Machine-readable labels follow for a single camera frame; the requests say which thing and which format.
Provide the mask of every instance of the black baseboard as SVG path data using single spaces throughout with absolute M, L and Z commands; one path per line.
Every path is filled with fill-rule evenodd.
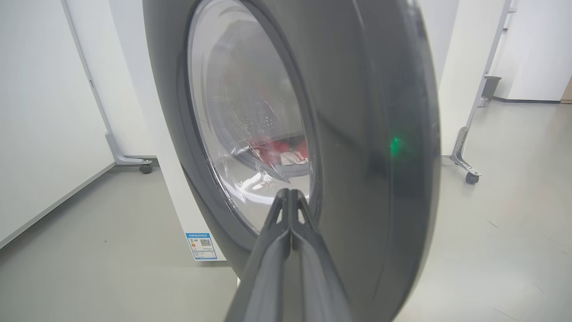
M 560 101 L 536 101 L 536 100 L 508 100 L 502 97 L 492 97 L 495 101 L 501 101 L 504 103 L 541 103 L 541 104 L 560 104 Z

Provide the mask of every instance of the caster wheel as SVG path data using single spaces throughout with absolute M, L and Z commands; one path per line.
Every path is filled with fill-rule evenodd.
M 469 172 L 469 173 L 467 173 L 467 176 L 465 177 L 465 181 L 468 184 L 475 184 L 475 183 L 479 182 L 479 176 L 474 175 L 474 174 Z
M 150 174 L 151 171 L 153 171 L 153 167 L 151 164 L 143 164 L 141 167 L 139 167 L 139 171 L 141 171 L 143 174 Z

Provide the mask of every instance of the washing machine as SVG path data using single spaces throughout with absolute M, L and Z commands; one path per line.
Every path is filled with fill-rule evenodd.
M 391 320 L 419 275 L 438 199 L 436 86 L 415 2 L 143 7 L 177 155 L 239 278 L 276 193 L 298 189 L 359 315 Z

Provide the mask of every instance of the green light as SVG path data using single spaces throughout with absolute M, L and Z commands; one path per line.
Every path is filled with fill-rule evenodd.
M 393 140 L 391 140 L 390 143 L 391 156 L 394 158 L 397 157 L 399 155 L 399 152 L 401 151 L 402 146 L 403 146 L 403 141 L 400 138 L 398 137 L 393 138 Z

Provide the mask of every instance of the blue and white sticker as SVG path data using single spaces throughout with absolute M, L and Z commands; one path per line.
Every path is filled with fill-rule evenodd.
M 213 241 L 210 238 L 209 233 L 204 234 L 186 234 L 186 238 L 189 241 L 191 250 L 193 250 L 193 256 L 195 260 L 215 260 L 216 253 L 215 247 L 213 246 Z

